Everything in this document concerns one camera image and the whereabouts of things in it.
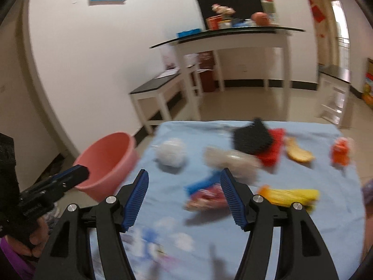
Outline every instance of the white ball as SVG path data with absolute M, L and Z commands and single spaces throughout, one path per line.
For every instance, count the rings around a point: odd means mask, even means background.
M 182 166 L 187 156 L 185 144 L 178 138 L 163 142 L 156 147 L 155 152 L 160 163 L 175 168 Z

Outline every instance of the yellow banana toy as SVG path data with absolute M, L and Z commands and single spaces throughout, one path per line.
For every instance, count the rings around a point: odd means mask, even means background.
M 295 138 L 287 138 L 286 140 L 286 152 L 290 159 L 300 162 L 307 163 L 315 159 L 314 155 L 307 150 L 301 149 Z
M 318 190 L 278 190 L 270 189 L 269 185 L 262 186 L 257 194 L 263 196 L 272 204 L 281 207 L 290 207 L 293 202 L 299 202 L 306 207 L 308 212 L 313 210 L 314 203 L 320 197 L 320 192 Z

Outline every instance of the paper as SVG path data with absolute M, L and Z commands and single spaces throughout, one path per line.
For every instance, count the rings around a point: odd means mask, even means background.
M 174 68 L 174 69 L 166 70 L 165 72 L 161 73 L 158 77 L 156 77 L 156 79 L 164 78 L 164 77 L 168 77 L 168 76 L 172 76 L 174 74 L 177 74 L 179 69 L 180 68 L 177 67 L 177 68 Z

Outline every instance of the red package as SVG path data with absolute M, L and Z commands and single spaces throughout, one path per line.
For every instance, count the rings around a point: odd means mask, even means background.
M 267 150 L 256 155 L 256 157 L 261 160 L 263 166 L 273 166 L 277 163 L 285 136 L 285 130 L 283 128 L 269 129 L 268 131 L 273 138 L 273 143 Z
M 195 192 L 185 205 L 185 209 L 189 211 L 202 211 L 225 207 L 228 207 L 228 203 L 220 184 L 214 184 L 206 189 Z

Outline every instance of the red brush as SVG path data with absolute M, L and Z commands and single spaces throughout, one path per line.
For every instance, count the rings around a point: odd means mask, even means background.
M 268 131 L 273 138 L 273 143 L 268 149 L 256 155 L 261 160 L 263 166 L 273 166 L 277 163 L 285 136 L 283 128 L 269 129 Z

